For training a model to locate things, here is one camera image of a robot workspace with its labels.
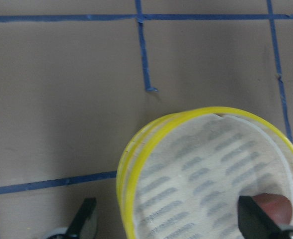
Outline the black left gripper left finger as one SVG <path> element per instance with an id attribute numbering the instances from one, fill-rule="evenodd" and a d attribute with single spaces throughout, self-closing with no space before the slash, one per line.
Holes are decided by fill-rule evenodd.
<path id="1" fill-rule="evenodd" d="M 95 239 L 97 235 L 97 201 L 85 198 L 66 231 L 67 239 Z"/>

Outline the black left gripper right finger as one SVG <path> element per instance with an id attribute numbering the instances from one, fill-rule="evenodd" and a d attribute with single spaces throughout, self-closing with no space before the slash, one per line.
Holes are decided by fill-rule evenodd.
<path id="1" fill-rule="evenodd" d="M 287 239 L 282 230 L 250 196 L 239 196 L 238 228 L 245 239 Z"/>

